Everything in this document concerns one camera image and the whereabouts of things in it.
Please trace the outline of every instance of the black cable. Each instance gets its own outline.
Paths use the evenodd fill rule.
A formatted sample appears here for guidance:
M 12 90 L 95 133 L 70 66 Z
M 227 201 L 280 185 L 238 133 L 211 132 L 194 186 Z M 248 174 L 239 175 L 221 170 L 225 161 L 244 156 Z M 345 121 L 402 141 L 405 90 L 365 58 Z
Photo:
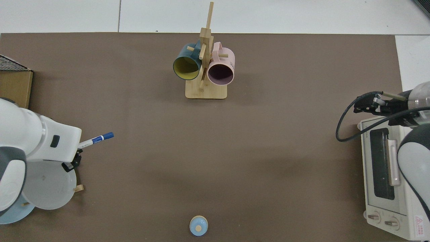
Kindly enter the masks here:
M 349 140 L 355 139 L 355 138 L 357 138 L 358 136 L 362 135 L 363 133 L 365 133 L 365 132 L 367 132 L 367 131 L 371 130 L 372 128 L 374 128 L 374 127 L 376 127 L 376 126 L 378 126 L 378 125 L 380 125 L 380 124 L 382 124 L 382 123 L 384 123 L 384 122 L 386 122 L 386 121 L 388 121 L 388 120 L 391 120 L 391 119 L 393 119 L 393 118 L 402 117 L 402 116 L 404 116 L 404 115 L 406 115 L 406 114 L 410 114 L 410 113 L 413 113 L 413 112 L 419 112 L 419 111 L 424 111 L 424 110 L 430 110 L 430 107 L 421 107 L 421 108 L 414 108 L 414 109 L 404 110 L 404 111 L 401 111 L 401 112 L 395 113 L 395 114 L 393 114 L 393 115 L 390 115 L 390 116 L 388 116 L 388 117 L 385 117 L 385 118 L 383 118 L 383 119 L 379 120 L 378 122 L 376 122 L 376 123 L 374 123 L 374 124 L 370 125 L 369 127 L 367 127 L 367 128 L 365 128 L 365 129 L 363 129 L 362 131 L 360 131 L 360 132 L 358 132 L 358 133 L 356 133 L 356 134 L 354 134 L 354 135 L 352 135 L 352 136 L 350 136 L 350 137 L 348 137 L 348 138 L 345 138 L 345 139 L 341 139 L 341 138 L 339 138 L 339 128 L 340 128 L 340 126 L 341 126 L 341 123 L 342 123 L 342 121 L 343 121 L 343 119 L 344 119 L 344 117 L 345 117 L 346 113 L 347 113 L 347 112 L 348 112 L 348 110 L 352 107 L 352 105 L 354 105 L 356 102 L 358 102 L 359 100 L 361 100 L 361 99 L 363 99 L 363 98 L 365 98 L 365 97 L 367 97 L 367 96 L 370 96 L 370 95 L 376 95 L 376 94 L 382 94 L 382 92 L 378 92 L 378 91 L 376 91 L 376 92 L 369 92 L 369 93 L 365 93 L 365 94 L 363 94 L 363 95 L 361 95 L 361 96 L 357 97 L 357 98 L 356 98 L 356 99 L 355 99 L 355 100 L 354 100 L 354 101 L 353 101 L 353 102 L 352 102 L 352 103 L 347 107 L 347 109 L 345 109 L 344 113 L 342 114 L 341 118 L 339 119 L 338 126 L 336 127 L 336 139 L 337 139 L 338 141 L 340 141 L 340 142 L 345 142 L 345 141 L 349 141 Z
M 363 94 L 361 96 L 358 96 L 354 101 L 352 101 L 352 103 L 345 109 L 344 113 L 342 114 L 341 118 L 339 119 L 338 126 L 336 127 L 336 139 L 337 140 L 339 140 L 340 142 L 345 142 L 345 141 L 348 141 L 348 140 L 355 139 L 356 137 L 358 137 L 359 135 L 361 135 L 361 133 L 359 133 L 359 134 L 354 134 L 353 136 L 348 137 L 346 139 L 339 138 L 339 129 L 341 127 L 341 123 L 344 120 L 344 117 L 347 114 L 347 112 L 352 107 L 352 105 L 354 105 L 356 102 L 360 101 L 361 99 L 363 99 L 363 98 L 365 98 L 367 96 L 371 96 L 371 95 L 375 96 L 376 94 L 382 94 L 382 93 L 383 92 L 381 92 L 381 91 L 375 91 L 375 92 L 365 93 L 365 94 Z

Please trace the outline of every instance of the oven window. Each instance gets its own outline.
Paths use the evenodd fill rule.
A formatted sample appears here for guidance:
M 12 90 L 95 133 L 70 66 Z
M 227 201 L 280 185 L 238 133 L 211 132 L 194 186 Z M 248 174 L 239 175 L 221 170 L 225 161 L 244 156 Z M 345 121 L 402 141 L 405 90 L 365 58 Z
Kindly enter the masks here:
M 388 179 L 388 129 L 370 131 L 370 148 L 372 150 L 373 187 L 375 196 L 394 200 L 394 187 Z

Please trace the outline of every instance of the warning label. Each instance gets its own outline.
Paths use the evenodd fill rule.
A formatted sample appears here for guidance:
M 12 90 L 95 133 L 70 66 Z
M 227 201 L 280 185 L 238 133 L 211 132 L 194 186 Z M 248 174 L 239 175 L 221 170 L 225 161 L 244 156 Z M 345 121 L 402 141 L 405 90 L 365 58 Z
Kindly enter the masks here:
M 415 228 L 417 236 L 424 236 L 423 216 L 415 216 Z

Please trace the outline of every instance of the light blue plate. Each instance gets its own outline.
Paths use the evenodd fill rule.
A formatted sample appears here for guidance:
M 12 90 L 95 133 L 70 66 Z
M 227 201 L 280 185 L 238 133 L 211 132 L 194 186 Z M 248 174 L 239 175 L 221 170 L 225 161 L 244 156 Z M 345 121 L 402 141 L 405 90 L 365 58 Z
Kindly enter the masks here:
M 28 204 L 22 206 L 27 200 L 21 195 L 19 195 L 18 200 L 9 208 L 9 210 L 0 217 L 0 224 L 8 224 L 20 221 L 31 213 L 34 209 L 33 204 Z

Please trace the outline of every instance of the toaster oven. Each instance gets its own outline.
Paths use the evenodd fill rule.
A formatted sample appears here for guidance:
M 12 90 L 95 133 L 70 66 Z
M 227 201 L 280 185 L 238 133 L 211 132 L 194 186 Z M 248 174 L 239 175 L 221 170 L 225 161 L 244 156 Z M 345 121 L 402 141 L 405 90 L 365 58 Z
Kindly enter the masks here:
M 381 120 L 361 121 L 364 128 Z M 430 240 L 430 222 L 397 163 L 397 148 L 411 131 L 382 123 L 361 135 L 367 223 L 407 240 Z

